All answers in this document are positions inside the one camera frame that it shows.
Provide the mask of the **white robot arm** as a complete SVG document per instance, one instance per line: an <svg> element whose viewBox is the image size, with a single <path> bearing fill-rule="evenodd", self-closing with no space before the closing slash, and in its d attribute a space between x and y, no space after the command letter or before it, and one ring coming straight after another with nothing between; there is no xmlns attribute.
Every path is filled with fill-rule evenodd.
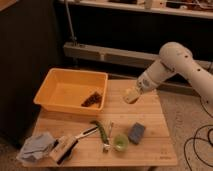
<svg viewBox="0 0 213 171"><path fill-rule="evenodd" d="M177 42L161 47L159 58L138 77L132 88L126 90L123 99L128 104L135 103L142 94L156 89L176 74L185 78L201 98L213 106L213 75L193 59L189 49Z"/></svg>

